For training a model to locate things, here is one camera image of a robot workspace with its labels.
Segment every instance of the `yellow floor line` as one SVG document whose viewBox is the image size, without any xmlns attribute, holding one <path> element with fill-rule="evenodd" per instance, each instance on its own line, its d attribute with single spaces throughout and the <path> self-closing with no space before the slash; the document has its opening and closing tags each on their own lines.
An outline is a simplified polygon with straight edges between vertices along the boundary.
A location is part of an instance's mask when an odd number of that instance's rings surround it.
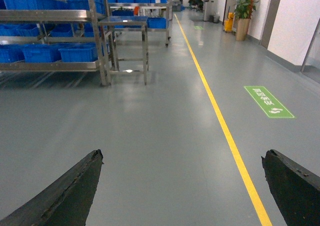
<svg viewBox="0 0 320 226">
<path fill-rule="evenodd" d="M 177 15 L 174 14 L 174 16 L 175 16 L 175 18 L 176 18 L 176 20 L 177 20 L 177 22 L 179 24 L 180 30 L 182 32 L 182 35 L 184 37 L 184 40 L 185 40 L 188 48 L 189 48 L 190 54 L 191 54 L 191 56 L 193 58 L 195 66 L 196 66 L 196 68 L 197 68 L 197 70 L 199 72 L 199 75 L 201 77 L 202 83 L 203 83 L 203 85 L 205 87 L 205 90 L 206 90 L 208 96 L 209 96 L 209 99 L 211 101 L 211 104 L 213 106 L 215 114 L 216 114 L 216 116 L 217 116 L 217 118 L 218 118 L 218 120 L 220 122 L 220 125 L 221 125 L 221 128 L 223 130 L 224 136 L 225 136 L 225 138 L 226 138 L 226 140 L 227 140 L 227 142 L 229 144 L 229 147 L 230 147 L 230 150 L 232 152 L 233 158 L 234 158 L 235 163 L 236 163 L 236 165 L 237 165 L 237 167 L 239 169 L 240 175 L 242 177 L 242 180 L 244 182 L 246 190 L 249 193 L 249 196 L 251 198 L 251 201 L 252 201 L 252 204 L 253 204 L 253 206 L 255 208 L 257 216 L 258 216 L 258 218 L 259 218 L 259 220 L 261 222 L 261 225 L 262 226 L 272 226 L 272 223 L 271 223 L 270 218 L 269 218 L 269 216 L 268 216 L 268 214 L 266 212 L 266 209 L 265 209 L 265 207 L 264 207 L 264 205 L 263 205 L 263 203 L 262 203 L 262 201 L 261 201 L 261 199 L 260 199 L 260 197 L 258 195 L 258 192 L 256 190 L 256 187 L 255 187 L 254 183 L 251 180 L 251 177 L 250 177 L 250 175 L 248 173 L 248 170 L 247 170 L 247 168 L 245 166 L 245 163 L 242 160 L 242 157 L 241 157 L 241 155 L 239 153 L 237 145 L 236 145 L 236 143 L 235 143 L 235 141 L 234 141 L 234 139 L 233 139 L 233 137 L 231 135 L 231 132 L 229 131 L 229 128 L 228 128 L 228 126 L 226 124 L 226 121 L 225 121 L 225 119 L 224 119 L 224 117 L 223 117 L 223 115 L 222 115 L 222 113 L 220 111 L 220 108 L 219 108 L 219 106 L 218 106 L 218 104 L 216 102 L 216 99 L 215 99 L 215 97 L 214 97 L 214 95 L 213 95 L 213 93 L 212 93 L 212 91 L 211 91 L 211 89 L 210 89 L 210 87 L 208 85 L 208 82 L 207 82 L 207 80 L 205 78 L 205 75 L 202 72 L 202 69 L 201 69 L 201 67 L 200 67 L 200 65 L 198 63 L 198 60 L 197 60 L 197 58 L 196 58 L 196 56 L 195 56 L 195 54 L 194 54 L 194 52 L 193 52 L 193 50 L 192 50 L 192 48 L 190 46 L 190 43 L 189 43 L 188 38 L 187 38 L 187 36 L 186 36 L 186 34 L 184 32 L 184 29 L 182 28 L 182 26 L 181 26 L 181 24 L 180 24 L 180 22 L 178 20 Z"/>
</svg>

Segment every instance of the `plant pot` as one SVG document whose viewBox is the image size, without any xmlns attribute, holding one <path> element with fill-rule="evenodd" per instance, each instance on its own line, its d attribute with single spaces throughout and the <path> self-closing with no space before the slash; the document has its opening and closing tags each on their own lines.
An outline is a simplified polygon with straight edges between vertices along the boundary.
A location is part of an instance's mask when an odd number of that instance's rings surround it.
<svg viewBox="0 0 320 226">
<path fill-rule="evenodd" d="M 244 41 L 246 39 L 250 18 L 239 18 L 238 26 L 236 28 L 235 40 Z"/>
</svg>

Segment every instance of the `potted plant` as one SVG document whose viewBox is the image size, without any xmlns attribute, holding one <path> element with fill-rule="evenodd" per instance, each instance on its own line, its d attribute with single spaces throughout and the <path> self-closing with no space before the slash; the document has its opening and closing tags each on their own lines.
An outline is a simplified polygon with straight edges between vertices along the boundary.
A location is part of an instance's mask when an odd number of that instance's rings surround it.
<svg viewBox="0 0 320 226">
<path fill-rule="evenodd" d="M 235 0 L 234 16 L 237 19 L 235 40 L 244 41 L 246 39 L 251 14 L 256 10 L 256 0 Z"/>
</svg>

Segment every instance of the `door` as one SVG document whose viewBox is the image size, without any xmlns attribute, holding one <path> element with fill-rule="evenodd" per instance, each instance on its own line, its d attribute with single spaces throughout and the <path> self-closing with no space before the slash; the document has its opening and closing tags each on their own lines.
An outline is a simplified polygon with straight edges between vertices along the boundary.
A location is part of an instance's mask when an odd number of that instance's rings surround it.
<svg viewBox="0 0 320 226">
<path fill-rule="evenodd" d="M 264 24 L 264 29 L 261 37 L 261 45 L 268 48 L 272 30 L 274 28 L 278 7 L 280 0 L 270 0 L 268 14 L 266 16 L 266 21 Z"/>
<path fill-rule="evenodd" d="M 230 13 L 232 13 L 236 6 L 236 0 L 225 0 L 225 7 L 224 7 L 224 15 L 223 15 L 223 25 L 225 25 L 225 20 L 227 20 L 228 18 L 228 10 L 229 10 L 229 7 L 230 7 Z"/>
</svg>

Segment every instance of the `green floor sign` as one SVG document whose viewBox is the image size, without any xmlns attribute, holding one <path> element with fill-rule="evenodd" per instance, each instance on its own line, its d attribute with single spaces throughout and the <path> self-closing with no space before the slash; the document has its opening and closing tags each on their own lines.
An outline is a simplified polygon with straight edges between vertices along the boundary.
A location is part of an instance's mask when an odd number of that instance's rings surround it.
<svg viewBox="0 0 320 226">
<path fill-rule="evenodd" d="M 269 118 L 294 119 L 295 116 L 263 86 L 244 86 Z"/>
</svg>

